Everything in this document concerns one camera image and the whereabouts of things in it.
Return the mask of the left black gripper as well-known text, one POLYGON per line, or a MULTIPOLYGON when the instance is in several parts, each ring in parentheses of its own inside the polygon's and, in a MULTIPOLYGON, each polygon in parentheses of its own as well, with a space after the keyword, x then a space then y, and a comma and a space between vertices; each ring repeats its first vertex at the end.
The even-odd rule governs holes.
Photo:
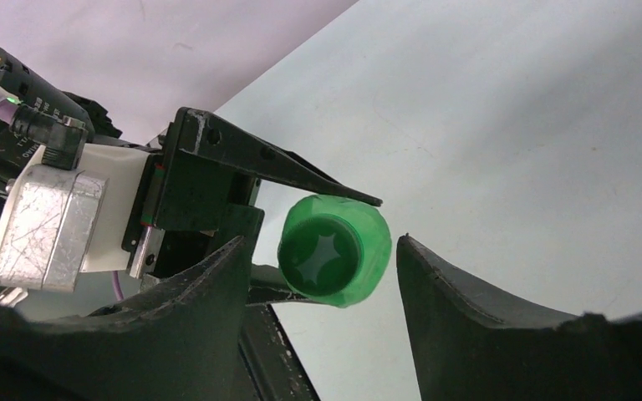
POLYGON ((142 220, 165 232, 163 250, 144 275, 145 292, 241 236, 249 245, 248 295, 237 338, 234 384, 226 400, 315 400, 318 394, 285 333, 275 303, 316 303, 294 292, 275 266, 254 265, 263 213, 259 179, 379 207, 382 200, 341 184, 298 154, 209 111, 183 107, 174 120, 176 154, 161 160, 142 220))

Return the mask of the green plastic bottle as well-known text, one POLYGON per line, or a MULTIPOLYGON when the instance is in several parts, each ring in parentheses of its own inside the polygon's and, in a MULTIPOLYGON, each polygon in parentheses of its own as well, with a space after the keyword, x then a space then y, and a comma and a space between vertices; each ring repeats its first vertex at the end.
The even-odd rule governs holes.
POLYGON ((331 195, 309 195, 289 211, 278 267, 290 288, 333 307, 365 300, 389 265, 390 229, 377 208, 331 195))

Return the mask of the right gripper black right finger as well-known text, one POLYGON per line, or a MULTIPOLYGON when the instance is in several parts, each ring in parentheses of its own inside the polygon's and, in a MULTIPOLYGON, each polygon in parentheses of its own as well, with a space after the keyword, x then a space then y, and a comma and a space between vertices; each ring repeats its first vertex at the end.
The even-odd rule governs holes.
POLYGON ((424 400, 642 400, 642 312, 541 306, 407 235, 396 267, 424 400))

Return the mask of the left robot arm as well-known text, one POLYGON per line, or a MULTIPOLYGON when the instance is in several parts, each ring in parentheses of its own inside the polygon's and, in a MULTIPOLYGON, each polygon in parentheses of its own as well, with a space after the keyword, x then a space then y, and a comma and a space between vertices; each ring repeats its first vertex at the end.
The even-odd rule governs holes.
POLYGON ((0 286, 71 292, 126 272, 133 297, 32 322, 0 305, 0 400, 315 400, 273 311, 298 301, 252 253, 266 180, 363 206, 291 151, 182 108, 159 148, 0 48, 0 286))

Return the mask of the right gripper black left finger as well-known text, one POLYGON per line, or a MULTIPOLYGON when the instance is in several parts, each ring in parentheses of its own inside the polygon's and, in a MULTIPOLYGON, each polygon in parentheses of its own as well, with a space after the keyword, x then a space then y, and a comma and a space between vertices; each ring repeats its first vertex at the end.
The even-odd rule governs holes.
POLYGON ((0 306, 0 400, 226 400, 247 300, 238 236, 195 266, 86 317, 0 306))

